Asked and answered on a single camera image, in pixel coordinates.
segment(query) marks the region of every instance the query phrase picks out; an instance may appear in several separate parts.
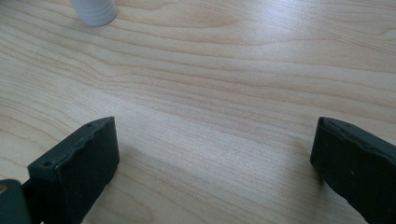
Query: wooden table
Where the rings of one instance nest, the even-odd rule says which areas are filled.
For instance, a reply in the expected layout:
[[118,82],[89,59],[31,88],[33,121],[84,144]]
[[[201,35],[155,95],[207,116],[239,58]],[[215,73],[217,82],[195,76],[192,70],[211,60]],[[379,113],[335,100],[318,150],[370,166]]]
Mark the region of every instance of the wooden table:
[[396,2],[0,0],[0,177],[115,116],[84,223],[364,223],[309,162],[319,116],[396,144]]

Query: small hole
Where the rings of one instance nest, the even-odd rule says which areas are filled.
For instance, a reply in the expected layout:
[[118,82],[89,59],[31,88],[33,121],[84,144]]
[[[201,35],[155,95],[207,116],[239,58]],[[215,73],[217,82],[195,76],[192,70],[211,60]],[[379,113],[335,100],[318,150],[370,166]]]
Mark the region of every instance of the small hole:
[[43,166],[46,166],[46,167],[51,166],[51,165],[52,165],[52,162],[50,162],[50,161],[46,161],[43,163]]
[[0,194],[6,191],[7,186],[6,185],[0,185]]

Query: white plastic container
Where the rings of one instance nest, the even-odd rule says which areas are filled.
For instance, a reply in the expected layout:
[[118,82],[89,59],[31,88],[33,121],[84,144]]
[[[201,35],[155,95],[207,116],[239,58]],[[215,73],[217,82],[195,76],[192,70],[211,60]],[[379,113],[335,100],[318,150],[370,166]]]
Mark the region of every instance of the white plastic container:
[[89,26],[102,26],[117,16],[114,0],[71,0],[79,18]]

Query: wood grain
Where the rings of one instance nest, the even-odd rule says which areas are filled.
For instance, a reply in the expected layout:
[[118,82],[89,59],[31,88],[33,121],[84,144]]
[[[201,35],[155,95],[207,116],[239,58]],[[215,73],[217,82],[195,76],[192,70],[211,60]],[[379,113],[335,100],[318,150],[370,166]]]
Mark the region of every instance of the wood grain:
[[396,144],[396,2],[0,0],[0,177],[115,116],[84,223],[364,223],[309,163],[319,116]]

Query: black rubber pad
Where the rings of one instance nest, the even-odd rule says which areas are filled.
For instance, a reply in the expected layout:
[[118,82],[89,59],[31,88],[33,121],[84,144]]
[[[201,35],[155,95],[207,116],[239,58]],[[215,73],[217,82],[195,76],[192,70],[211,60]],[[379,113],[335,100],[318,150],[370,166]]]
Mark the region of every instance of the black rubber pad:
[[319,118],[311,163],[369,223],[396,223],[396,147],[337,119]]

